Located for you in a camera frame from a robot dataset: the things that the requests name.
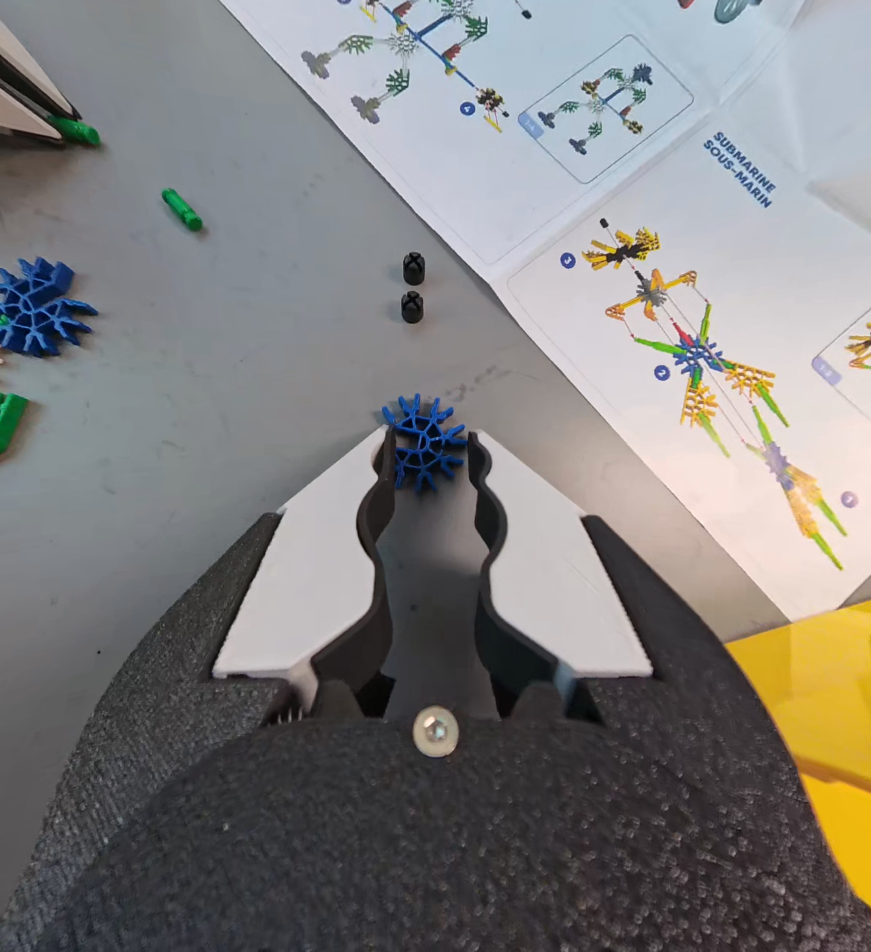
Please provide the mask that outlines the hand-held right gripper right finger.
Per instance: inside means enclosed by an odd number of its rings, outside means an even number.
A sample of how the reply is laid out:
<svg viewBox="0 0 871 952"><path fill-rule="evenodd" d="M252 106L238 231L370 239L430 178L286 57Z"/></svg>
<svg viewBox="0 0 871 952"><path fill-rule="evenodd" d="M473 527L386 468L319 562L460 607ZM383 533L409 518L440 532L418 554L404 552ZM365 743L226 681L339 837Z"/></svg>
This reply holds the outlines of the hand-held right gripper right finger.
<svg viewBox="0 0 871 952"><path fill-rule="evenodd" d="M586 513L484 430L469 435L468 472L488 548L475 642L499 716L533 684L568 713L585 708L589 680L654 676Z"/></svg>

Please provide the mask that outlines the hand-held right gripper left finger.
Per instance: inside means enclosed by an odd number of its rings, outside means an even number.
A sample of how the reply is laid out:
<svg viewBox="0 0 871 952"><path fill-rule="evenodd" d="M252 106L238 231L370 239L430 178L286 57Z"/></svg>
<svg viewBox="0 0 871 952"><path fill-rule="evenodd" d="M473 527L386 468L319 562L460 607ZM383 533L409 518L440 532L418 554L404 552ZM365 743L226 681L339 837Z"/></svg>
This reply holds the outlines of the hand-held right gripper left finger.
<svg viewBox="0 0 871 952"><path fill-rule="evenodd" d="M284 681L304 710L322 683L367 684L392 644L376 541L393 512L394 432L382 425L276 511L213 677Z"/></svg>

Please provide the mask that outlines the blue toy connector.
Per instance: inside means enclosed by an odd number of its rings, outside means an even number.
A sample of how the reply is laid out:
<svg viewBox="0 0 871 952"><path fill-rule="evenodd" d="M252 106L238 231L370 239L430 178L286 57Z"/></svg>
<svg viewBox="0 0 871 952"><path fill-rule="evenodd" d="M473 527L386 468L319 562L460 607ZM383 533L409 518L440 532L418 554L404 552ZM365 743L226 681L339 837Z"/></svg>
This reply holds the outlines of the blue toy connector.
<svg viewBox="0 0 871 952"><path fill-rule="evenodd" d="M464 424L445 426L453 412L452 407L443 407L437 397L424 406L419 393L410 401L399 396L395 410L391 406L381 409L385 423L393 428L396 437L396 489L411 486L420 495L424 489L437 490L437 477L454 479L455 471L463 465L463 459L454 451L467 444Z"/></svg>
<svg viewBox="0 0 871 952"><path fill-rule="evenodd" d="M79 346L79 333L91 332L81 316L96 316L91 304L72 299L74 271L43 257L18 260L20 274L0 268L0 347L45 358L60 354L59 342Z"/></svg>

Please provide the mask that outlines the yellow plastic bin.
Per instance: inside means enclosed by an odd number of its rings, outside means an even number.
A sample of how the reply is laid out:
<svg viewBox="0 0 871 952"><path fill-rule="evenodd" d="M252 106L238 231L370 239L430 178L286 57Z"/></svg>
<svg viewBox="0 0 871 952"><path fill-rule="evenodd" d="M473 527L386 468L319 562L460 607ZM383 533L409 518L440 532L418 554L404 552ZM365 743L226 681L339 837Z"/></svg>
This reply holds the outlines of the yellow plastic bin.
<svg viewBox="0 0 871 952"><path fill-rule="evenodd" d="M791 750L837 862L871 906L871 600L727 649Z"/></svg>

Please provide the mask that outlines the folded paper instruction sheet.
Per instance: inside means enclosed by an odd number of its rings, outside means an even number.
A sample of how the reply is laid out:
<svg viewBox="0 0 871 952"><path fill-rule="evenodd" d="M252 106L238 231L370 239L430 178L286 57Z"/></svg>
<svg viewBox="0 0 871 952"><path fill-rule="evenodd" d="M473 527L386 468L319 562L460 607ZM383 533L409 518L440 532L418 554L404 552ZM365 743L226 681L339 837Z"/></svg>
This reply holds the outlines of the folded paper instruction sheet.
<svg viewBox="0 0 871 952"><path fill-rule="evenodd" d="M871 576L871 2L223 2L791 620Z"/></svg>

